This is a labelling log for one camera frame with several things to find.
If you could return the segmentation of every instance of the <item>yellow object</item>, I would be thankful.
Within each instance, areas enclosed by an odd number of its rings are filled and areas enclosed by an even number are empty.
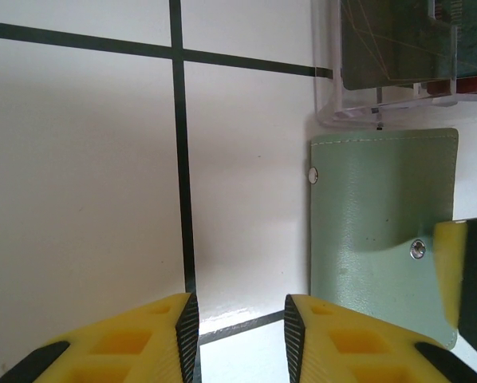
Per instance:
[[[444,313],[454,328],[459,325],[463,261],[467,244],[467,221],[437,223],[434,261]]]
[[[449,382],[416,344],[464,372],[458,358],[424,335],[307,295],[286,297],[285,341],[291,383]]]
[[[198,328],[196,296],[172,295],[48,342],[48,345],[69,342],[69,346],[34,382],[192,381]],[[27,360],[19,363],[22,367],[15,367],[15,376],[26,374]]]

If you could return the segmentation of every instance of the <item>white stitching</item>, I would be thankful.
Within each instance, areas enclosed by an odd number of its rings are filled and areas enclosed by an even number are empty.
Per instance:
[[[372,138],[372,139],[357,139],[357,140],[342,140],[342,141],[329,141],[329,142],[318,142],[316,144],[311,144],[311,146],[318,145],[330,145],[330,144],[346,144],[348,142],[373,142],[373,141],[398,141],[398,140],[431,140],[435,138],[451,138],[456,140],[455,136],[429,136],[429,137],[397,137],[397,138]]]

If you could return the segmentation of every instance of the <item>green leather wallet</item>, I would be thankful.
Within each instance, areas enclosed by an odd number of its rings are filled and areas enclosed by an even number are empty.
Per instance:
[[[452,219],[457,148],[452,128],[312,141],[313,296],[455,345],[432,234]]]

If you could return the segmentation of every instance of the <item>white tile floor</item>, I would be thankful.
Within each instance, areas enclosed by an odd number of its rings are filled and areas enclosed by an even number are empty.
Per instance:
[[[312,65],[315,1],[183,2],[183,43]],[[168,5],[6,0],[0,22],[170,45]],[[326,131],[311,77],[185,69],[206,333],[307,291],[306,143]],[[183,290],[171,76],[169,60],[0,40],[0,373],[54,334]],[[459,130],[457,219],[477,216],[476,109],[411,117]],[[465,341],[455,352],[477,370]],[[203,345],[201,362],[205,383],[287,381],[282,323]]]

